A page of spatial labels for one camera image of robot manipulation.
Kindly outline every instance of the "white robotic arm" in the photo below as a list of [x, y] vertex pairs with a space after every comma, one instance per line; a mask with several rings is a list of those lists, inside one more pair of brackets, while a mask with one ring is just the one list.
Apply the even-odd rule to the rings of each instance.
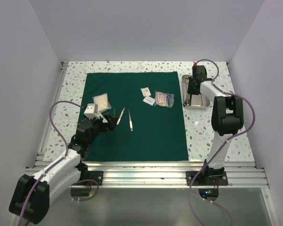
[[[203, 94], [213, 103], [213, 112], [211, 123], [214, 130], [213, 144], [204, 161], [204, 166], [208, 166], [202, 171], [202, 174], [196, 178], [198, 185], [215, 185], [221, 180], [222, 185], [228, 185], [227, 176], [224, 169], [225, 157], [230, 146], [230, 138], [238, 133], [243, 127], [243, 104], [242, 99], [235, 96], [225, 95], [217, 90], [212, 79], [207, 78], [207, 71], [203, 65], [193, 66], [193, 76], [189, 78], [188, 94]], [[226, 144], [220, 151], [219, 148], [226, 141]], [[187, 182], [191, 182], [193, 175], [197, 172], [187, 172]]]
[[[211, 81], [204, 81], [200, 84], [200, 93], [205, 95], [209, 100], [213, 103], [215, 97], [228, 97], [227, 95], [221, 93], [216, 88], [213, 87]], [[221, 136], [218, 132], [214, 132], [213, 144], [211, 147], [211, 151], [208, 154], [207, 162], [211, 160], [213, 155], [217, 152], [221, 144], [228, 139], [232, 134], [224, 134]], [[226, 143], [226, 145], [222, 148], [222, 150], [218, 153], [218, 155], [209, 163], [209, 167], [214, 169], [221, 169], [225, 166], [225, 157], [230, 146], [230, 141]]]
[[[24, 174], [18, 180], [8, 209], [11, 213], [19, 216], [24, 208], [23, 217], [38, 224], [45, 217], [52, 202], [63, 191], [79, 180], [90, 179], [88, 167], [81, 161], [90, 151], [91, 144], [100, 132], [115, 130], [117, 118], [98, 113], [95, 104], [86, 107], [84, 117], [68, 144], [67, 154], [64, 151], [46, 168], [32, 176]], [[35, 189], [25, 203], [34, 184]]]

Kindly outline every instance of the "small white package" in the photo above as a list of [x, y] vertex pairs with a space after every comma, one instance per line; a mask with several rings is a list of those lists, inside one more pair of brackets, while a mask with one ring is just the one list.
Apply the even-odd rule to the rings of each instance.
[[174, 94], [155, 91], [155, 105], [162, 107], [172, 107], [174, 104]]
[[111, 105], [108, 101], [108, 94], [104, 93], [99, 96], [93, 97], [93, 102], [98, 105], [98, 112], [102, 113], [108, 109], [111, 109]]
[[142, 88], [142, 89], [141, 89], [141, 92], [142, 92], [142, 95], [143, 95], [144, 97], [149, 97], [149, 96], [151, 96], [151, 93], [150, 93], [150, 90], [149, 90], [148, 87]]
[[145, 97], [143, 99], [143, 102], [153, 106], [155, 104], [155, 99], [152, 97]]

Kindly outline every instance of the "terrazzo surface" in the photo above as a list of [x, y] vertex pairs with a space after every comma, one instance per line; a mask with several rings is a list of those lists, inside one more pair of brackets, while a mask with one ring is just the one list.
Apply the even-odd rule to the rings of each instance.
[[[178, 72], [181, 77], [191, 74], [193, 62], [161, 62], [161, 61], [98, 61], [98, 62], [69, 62], [63, 81], [59, 100], [68, 100], [81, 104], [85, 80], [88, 73], [141, 73], [141, 72]], [[213, 78], [216, 68], [209, 62], [205, 65], [208, 77]], [[225, 62], [217, 62], [220, 77], [216, 85], [224, 91], [233, 92], [233, 85]], [[54, 122], [58, 129], [70, 141], [75, 134], [80, 109], [74, 105], [61, 103], [57, 106]], [[187, 110], [183, 108], [187, 148], [190, 161], [204, 161], [207, 157], [214, 137], [211, 127], [212, 103], [207, 110]], [[43, 146], [44, 161], [56, 159], [64, 150], [65, 145], [56, 131], [51, 128], [47, 142]], [[254, 161], [247, 135], [235, 138], [229, 147], [226, 161]]]

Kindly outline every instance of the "stainless steel tray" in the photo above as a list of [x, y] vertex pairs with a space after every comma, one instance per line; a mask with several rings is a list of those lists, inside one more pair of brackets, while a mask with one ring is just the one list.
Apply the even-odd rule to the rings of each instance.
[[207, 109], [210, 102], [205, 95], [192, 95], [192, 100], [190, 100], [190, 95], [188, 94], [189, 77], [191, 77], [189, 74], [184, 74], [182, 76], [183, 107], [194, 110]]

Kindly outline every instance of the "label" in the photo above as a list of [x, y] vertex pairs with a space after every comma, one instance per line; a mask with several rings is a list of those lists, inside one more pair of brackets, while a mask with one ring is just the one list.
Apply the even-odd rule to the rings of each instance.
[[156, 92], [156, 104], [162, 107], [168, 106], [168, 99], [166, 93]]
[[150, 93], [150, 90], [149, 90], [148, 87], [142, 88], [142, 89], [141, 89], [141, 92], [142, 92], [142, 95], [143, 95], [144, 97], [151, 96], [151, 93]]
[[155, 104], [155, 99], [151, 97], [145, 97], [143, 99], [143, 102], [153, 106]]

